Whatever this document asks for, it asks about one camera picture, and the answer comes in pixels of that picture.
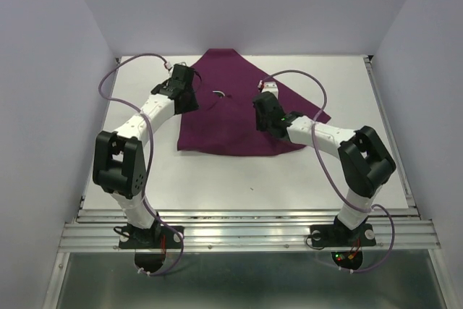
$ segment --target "purple cloth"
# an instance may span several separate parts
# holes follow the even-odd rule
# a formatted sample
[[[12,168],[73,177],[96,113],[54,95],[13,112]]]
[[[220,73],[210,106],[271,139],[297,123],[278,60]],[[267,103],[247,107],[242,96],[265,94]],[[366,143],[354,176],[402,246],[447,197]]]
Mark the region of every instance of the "purple cloth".
[[[208,50],[193,67],[203,82],[195,81],[200,109],[182,115],[178,151],[199,151],[223,156],[276,156],[303,148],[277,140],[255,128],[252,99],[267,73],[249,63],[235,50]],[[319,108],[277,82],[279,101],[286,112],[299,111],[314,117]],[[226,95],[220,98],[213,90]],[[330,116],[321,114],[326,123]]]

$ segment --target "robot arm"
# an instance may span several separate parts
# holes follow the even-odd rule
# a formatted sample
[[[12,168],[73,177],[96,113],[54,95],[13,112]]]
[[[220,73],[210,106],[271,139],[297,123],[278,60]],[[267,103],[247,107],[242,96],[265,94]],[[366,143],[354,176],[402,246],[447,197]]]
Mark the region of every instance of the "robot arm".
[[[154,133],[174,115],[197,110],[192,88],[194,74],[193,68],[174,65],[171,77],[151,91],[140,113],[113,132],[100,132],[96,138],[93,182],[117,200],[131,227],[149,230],[154,223],[140,194],[146,185],[143,148],[149,140],[149,130],[141,114],[150,120]]]
[[[313,147],[314,121],[299,112],[286,113],[277,97],[276,83],[266,82],[261,94],[254,98],[257,129],[269,132],[278,139]],[[371,127],[346,130],[320,122],[316,122],[315,125],[318,149],[341,162],[349,186],[347,201],[368,211],[378,191],[396,169],[396,164],[383,142]],[[367,217],[367,212],[354,210],[344,204],[335,219],[337,235],[330,237],[338,241],[346,240],[342,244],[348,244],[358,238]]]

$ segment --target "white wall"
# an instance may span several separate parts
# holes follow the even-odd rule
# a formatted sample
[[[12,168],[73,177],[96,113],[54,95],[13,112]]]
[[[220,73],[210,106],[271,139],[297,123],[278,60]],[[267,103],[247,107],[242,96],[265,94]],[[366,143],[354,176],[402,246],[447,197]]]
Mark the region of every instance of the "white wall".
[[[114,63],[84,0],[0,0],[0,301],[41,308]]]
[[[86,0],[110,47],[372,54],[405,0]]]
[[[407,0],[373,60],[414,197],[463,294],[463,0]]]

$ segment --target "metal frame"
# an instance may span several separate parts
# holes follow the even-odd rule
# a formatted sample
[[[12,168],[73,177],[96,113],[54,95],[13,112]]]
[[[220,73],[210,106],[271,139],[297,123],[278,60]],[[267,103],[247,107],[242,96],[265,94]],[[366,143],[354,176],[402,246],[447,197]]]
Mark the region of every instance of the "metal frame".
[[[386,115],[386,110],[384,109],[384,104],[379,93],[378,84],[376,82],[375,75],[373,74],[373,67],[371,66],[371,61],[367,56],[363,58],[363,61],[365,62],[365,68],[367,70],[368,77],[370,78],[373,94],[375,95],[375,100],[378,104],[381,119],[383,120],[384,128],[386,129],[386,135],[388,137],[389,143],[391,144],[392,153],[394,155],[394,158],[396,159],[397,171],[399,173],[400,180],[404,187],[405,195],[407,196],[407,200],[409,201],[409,206],[411,202],[413,202],[413,206],[416,206],[415,201],[413,200],[412,190],[409,186],[407,175],[405,173],[404,165],[400,157],[399,149],[397,148],[396,139],[394,138],[394,134],[391,129],[391,124],[389,123],[388,117]]]
[[[69,262],[69,253],[60,253],[56,255],[53,272],[51,273],[50,283],[46,291],[43,309],[56,308],[58,305],[59,294],[63,286],[64,276],[66,275],[67,264]]]
[[[461,308],[462,304],[456,295],[454,285],[452,283],[449,270],[443,256],[442,250],[429,250],[429,256],[433,263],[433,268],[436,273],[436,278],[439,283],[439,287],[442,291],[443,299],[446,302],[446,306],[449,309]]]
[[[304,243],[310,233],[310,225],[331,224],[334,219],[334,213],[331,212],[318,212],[317,216],[309,211],[243,211],[241,213],[159,211],[159,213],[165,222],[185,227],[184,250],[189,253],[312,252],[313,250]],[[125,222],[123,216],[117,221],[114,220],[114,216],[94,216],[92,223],[67,224],[63,231],[59,252],[133,253],[133,250],[118,248],[119,236],[113,231],[114,226]],[[387,249],[391,240],[389,220],[380,214],[375,214],[368,222],[373,225],[378,242],[372,250]],[[395,216],[394,224],[396,226],[394,249],[440,247],[432,221],[422,221],[418,216]]]

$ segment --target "white table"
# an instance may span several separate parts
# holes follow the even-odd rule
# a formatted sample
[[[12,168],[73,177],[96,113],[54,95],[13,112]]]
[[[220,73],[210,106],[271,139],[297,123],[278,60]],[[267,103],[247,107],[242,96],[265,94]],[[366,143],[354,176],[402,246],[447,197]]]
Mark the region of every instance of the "white table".
[[[170,56],[174,63],[195,63],[199,56]],[[262,70],[273,73],[301,69],[316,76],[328,93],[326,112],[332,125],[376,129],[389,150],[381,115],[362,56],[245,56]],[[162,63],[140,58],[120,69],[113,96],[141,106],[151,89],[166,79]],[[302,75],[282,75],[278,80],[316,105],[322,104],[318,86]],[[112,131],[133,112],[111,102],[104,130]],[[148,199],[155,209],[260,210],[335,209],[341,207],[312,148],[272,158],[225,157],[177,151],[181,117],[166,122],[155,134],[155,156],[148,181]],[[145,148],[148,159],[149,146]],[[347,191],[339,160],[323,156],[342,192]],[[407,208],[397,172],[376,198],[387,208]],[[119,209],[116,201],[89,180],[84,209]]]

